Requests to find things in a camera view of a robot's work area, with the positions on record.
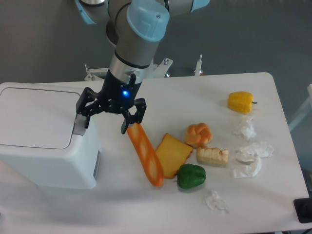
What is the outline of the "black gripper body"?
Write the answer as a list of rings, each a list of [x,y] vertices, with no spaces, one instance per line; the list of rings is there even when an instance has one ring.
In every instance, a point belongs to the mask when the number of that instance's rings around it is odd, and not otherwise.
[[[97,103],[102,112],[121,114],[121,107],[129,110],[134,106],[142,81],[138,81],[134,72],[126,78],[128,80],[124,82],[108,70],[97,98]]]

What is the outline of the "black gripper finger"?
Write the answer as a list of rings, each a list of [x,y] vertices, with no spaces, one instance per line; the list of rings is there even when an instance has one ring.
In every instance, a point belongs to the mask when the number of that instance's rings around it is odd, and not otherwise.
[[[84,124],[85,129],[89,127],[91,116],[103,111],[98,97],[99,93],[95,92],[90,87],[86,87],[76,103],[76,113],[86,117]]]
[[[124,106],[120,107],[120,112],[124,117],[124,122],[121,126],[121,133],[125,134],[128,127],[134,123],[140,124],[143,120],[147,105],[144,98],[138,98],[134,100],[134,106],[136,107],[136,112],[132,115],[128,109]]]

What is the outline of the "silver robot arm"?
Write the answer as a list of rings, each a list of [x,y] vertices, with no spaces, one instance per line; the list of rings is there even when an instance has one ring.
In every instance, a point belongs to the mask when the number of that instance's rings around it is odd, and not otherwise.
[[[160,41],[171,16],[190,13],[209,4],[207,0],[78,0],[83,19],[94,24],[92,7],[105,9],[108,40],[115,52],[102,89],[85,88],[76,103],[76,113],[89,127],[91,116],[102,112],[122,114],[124,134],[134,123],[141,123],[146,110],[143,98],[136,98],[149,74]]]

